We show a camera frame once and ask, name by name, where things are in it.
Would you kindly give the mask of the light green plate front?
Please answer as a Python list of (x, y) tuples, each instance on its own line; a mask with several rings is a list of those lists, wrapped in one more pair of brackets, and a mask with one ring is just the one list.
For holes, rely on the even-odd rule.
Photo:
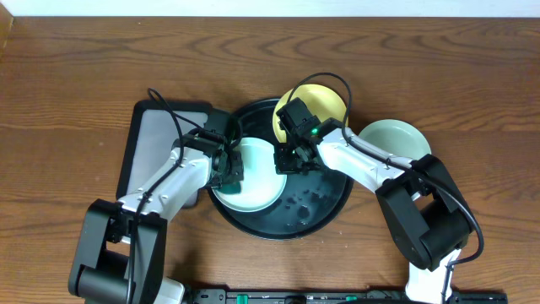
[(239, 151), (243, 163), (244, 178), (241, 193), (221, 195), (213, 194), (225, 207), (234, 211), (251, 213), (263, 210), (273, 204), (282, 194), (287, 176), (276, 172), (274, 146), (260, 138), (243, 138), (235, 148)]

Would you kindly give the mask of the light green plate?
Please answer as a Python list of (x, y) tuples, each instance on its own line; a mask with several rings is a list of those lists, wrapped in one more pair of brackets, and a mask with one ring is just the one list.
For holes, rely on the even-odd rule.
[(263, 210), (273, 204), (282, 194), (287, 176), (276, 172), (274, 146), (260, 138), (243, 138), (235, 148), (239, 151), (243, 163), (244, 178), (241, 193), (221, 195), (213, 194), (225, 207), (234, 211), (251, 213)]
[(389, 153), (414, 160), (431, 153), (426, 137), (417, 128), (395, 119), (372, 122), (359, 137)]

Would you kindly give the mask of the yellow plate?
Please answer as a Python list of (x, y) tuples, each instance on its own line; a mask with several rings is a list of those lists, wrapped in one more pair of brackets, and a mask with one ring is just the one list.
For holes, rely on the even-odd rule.
[[(272, 125), (275, 137), (279, 143), (287, 140), (286, 132), (279, 126), (277, 111), (280, 110), (291, 95), (292, 90), (286, 92), (278, 101), (272, 114)], [(312, 115), (321, 122), (328, 118), (343, 120), (346, 105), (343, 99), (332, 89), (320, 84), (303, 84), (293, 94), (291, 100), (300, 98), (307, 106)]]

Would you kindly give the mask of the green yellow sponge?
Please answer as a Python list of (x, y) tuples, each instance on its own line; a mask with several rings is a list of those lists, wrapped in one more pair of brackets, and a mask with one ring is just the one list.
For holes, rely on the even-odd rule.
[(223, 184), (221, 188), (217, 190), (221, 195), (236, 195), (241, 193), (241, 182), (232, 182), (229, 184)]

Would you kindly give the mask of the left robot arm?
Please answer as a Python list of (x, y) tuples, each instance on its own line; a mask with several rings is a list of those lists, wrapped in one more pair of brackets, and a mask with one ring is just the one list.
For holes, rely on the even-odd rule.
[(235, 147), (241, 122), (214, 110), (203, 126), (179, 133), (167, 161), (138, 189), (88, 208), (68, 278), (88, 303), (180, 303), (185, 286), (164, 275), (168, 224), (202, 188), (243, 178)]

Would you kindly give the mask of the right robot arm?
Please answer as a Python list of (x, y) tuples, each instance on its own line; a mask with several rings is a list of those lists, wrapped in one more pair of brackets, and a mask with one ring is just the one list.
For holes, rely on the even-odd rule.
[(376, 196), (388, 230), (409, 261), (406, 295), (412, 301), (446, 303), (459, 254), (479, 225), (443, 163), (419, 160), (370, 144), (344, 120), (321, 121), (299, 98), (276, 112), (286, 141), (277, 148), (279, 173), (322, 167), (354, 179)]

